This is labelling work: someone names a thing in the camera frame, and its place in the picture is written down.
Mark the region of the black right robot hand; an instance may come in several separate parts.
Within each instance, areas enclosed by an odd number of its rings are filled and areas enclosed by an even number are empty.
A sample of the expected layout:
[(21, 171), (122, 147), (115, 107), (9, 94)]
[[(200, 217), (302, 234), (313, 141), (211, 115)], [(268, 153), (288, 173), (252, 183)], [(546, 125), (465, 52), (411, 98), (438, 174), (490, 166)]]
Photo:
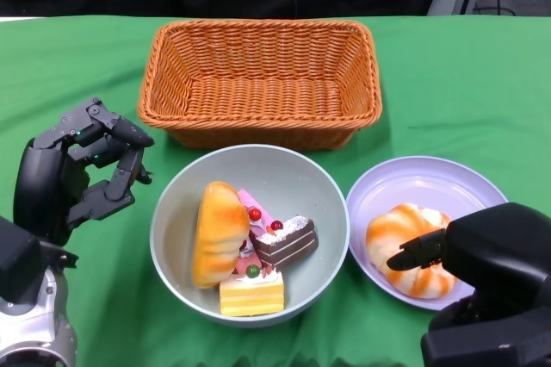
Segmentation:
[(550, 217), (519, 203), (502, 203), (413, 238), (387, 260), (394, 271), (435, 264), (514, 308), (548, 306)]

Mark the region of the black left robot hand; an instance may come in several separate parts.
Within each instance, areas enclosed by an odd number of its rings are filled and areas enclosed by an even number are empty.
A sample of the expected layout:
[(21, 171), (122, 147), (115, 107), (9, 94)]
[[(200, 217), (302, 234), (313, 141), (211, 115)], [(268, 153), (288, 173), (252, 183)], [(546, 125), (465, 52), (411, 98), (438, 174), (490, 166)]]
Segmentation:
[(92, 97), (31, 139), (15, 186), (14, 223), (64, 246), (74, 229), (134, 202), (134, 183), (150, 184), (143, 165), (153, 138)]

